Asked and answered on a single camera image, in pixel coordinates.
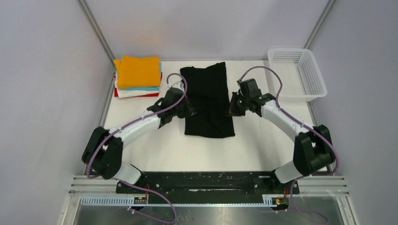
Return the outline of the left aluminium frame post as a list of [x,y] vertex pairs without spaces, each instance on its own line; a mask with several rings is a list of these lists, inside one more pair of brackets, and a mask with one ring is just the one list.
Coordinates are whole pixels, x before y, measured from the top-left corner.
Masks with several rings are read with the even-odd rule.
[[83,14],[85,15],[91,29],[93,30],[95,36],[97,37],[102,49],[104,50],[106,56],[112,64],[114,64],[115,55],[113,54],[99,24],[97,23],[94,14],[92,13],[87,1],[77,0]]

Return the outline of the white plastic perforated basket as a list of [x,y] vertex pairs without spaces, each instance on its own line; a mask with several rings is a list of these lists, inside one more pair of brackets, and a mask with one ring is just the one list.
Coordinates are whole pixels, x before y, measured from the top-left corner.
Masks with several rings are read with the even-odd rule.
[[281,102],[310,102],[327,95],[327,88],[313,53],[302,48],[271,48],[269,67],[280,77]]

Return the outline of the right aluminium frame post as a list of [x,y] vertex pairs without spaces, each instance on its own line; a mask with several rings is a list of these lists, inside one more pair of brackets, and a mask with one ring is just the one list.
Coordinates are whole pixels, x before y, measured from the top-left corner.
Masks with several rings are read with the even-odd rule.
[[304,49],[310,49],[311,46],[314,44],[324,22],[327,20],[330,12],[332,11],[335,3],[337,0],[328,0],[327,4],[325,5],[324,9],[322,10],[317,22],[315,23],[315,26],[313,27],[307,41],[304,44]]

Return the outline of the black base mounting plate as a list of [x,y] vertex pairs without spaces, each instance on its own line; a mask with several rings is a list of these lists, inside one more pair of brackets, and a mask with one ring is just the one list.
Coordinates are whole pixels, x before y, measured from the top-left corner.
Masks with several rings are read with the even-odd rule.
[[159,192],[171,203],[259,203],[262,195],[299,194],[271,172],[144,172],[136,186]]

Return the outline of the orange folded t shirt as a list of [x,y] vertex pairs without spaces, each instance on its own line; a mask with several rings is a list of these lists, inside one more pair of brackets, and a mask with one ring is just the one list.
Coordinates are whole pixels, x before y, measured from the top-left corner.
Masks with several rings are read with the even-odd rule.
[[137,58],[122,56],[113,61],[117,71],[116,86],[120,89],[157,87],[161,85],[161,69],[158,56]]

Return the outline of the teal folded t shirt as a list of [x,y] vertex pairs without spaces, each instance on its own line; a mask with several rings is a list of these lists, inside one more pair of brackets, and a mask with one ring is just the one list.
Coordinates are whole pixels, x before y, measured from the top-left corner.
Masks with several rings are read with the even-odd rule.
[[[159,68],[160,68],[160,81],[162,80],[162,64],[161,62],[159,63]],[[128,91],[133,91],[133,90],[143,90],[143,91],[159,91],[161,88],[161,84],[159,86],[153,86],[153,87],[131,87],[127,88],[125,90]]]

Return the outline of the black t shirt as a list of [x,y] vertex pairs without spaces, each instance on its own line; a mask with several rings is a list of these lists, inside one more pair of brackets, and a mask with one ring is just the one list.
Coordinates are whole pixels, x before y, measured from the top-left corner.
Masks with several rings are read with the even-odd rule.
[[187,98],[196,111],[185,119],[185,135],[206,138],[234,137],[234,125],[227,115],[230,99],[226,63],[206,68],[184,67],[180,74],[188,85]]

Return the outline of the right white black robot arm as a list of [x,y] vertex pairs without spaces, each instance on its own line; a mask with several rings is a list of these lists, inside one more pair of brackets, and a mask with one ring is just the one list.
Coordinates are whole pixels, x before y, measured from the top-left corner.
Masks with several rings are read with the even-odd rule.
[[276,97],[263,94],[255,79],[237,82],[239,90],[232,93],[228,115],[245,116],[251,111],[282,130],[294,143],[292,160],[272,172],[269,187],[275,193],[283,192],[288,182],[313,174],[335,162],[329,130],[312,126],[294,118],[284,110]]

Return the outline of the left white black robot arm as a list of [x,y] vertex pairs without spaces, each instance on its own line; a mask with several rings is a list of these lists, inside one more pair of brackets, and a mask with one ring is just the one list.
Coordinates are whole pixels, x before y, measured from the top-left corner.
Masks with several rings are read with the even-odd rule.
[[124,148],[170,123],[174,117],[184,119],[195,112],[183,90],[170,88],[164,97],[132,121],[110,129],[95,128],[82,154],[82,161],[88,170],[94,170],[102,178],[127,182],[133,192],[139,193],[144,190],[146,181],[138,168],[122,162]]

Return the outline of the aluminium frame post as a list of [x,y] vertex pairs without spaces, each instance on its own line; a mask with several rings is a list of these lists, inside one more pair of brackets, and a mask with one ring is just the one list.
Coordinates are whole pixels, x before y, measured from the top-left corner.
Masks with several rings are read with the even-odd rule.
[[314,44],[324,22],[327,20],[330,12],[332,11],[335,3],[337,0],[328,0],[327,4],[325,5],[324,9],[322,10],[317,22],[315,23],[315,26],[313,27],[307,41],[304,44],[304,49],[310,49],[311,46]]
[[93,30],[95,36],[97,37],[102,49],[104,50],[106,56],[112,64],[114,64],[115,55],[113,54],[99,24],[97,23],[94,14],[92,13],[87,1],[77,0],[83,14],[85,15],[91,29]]

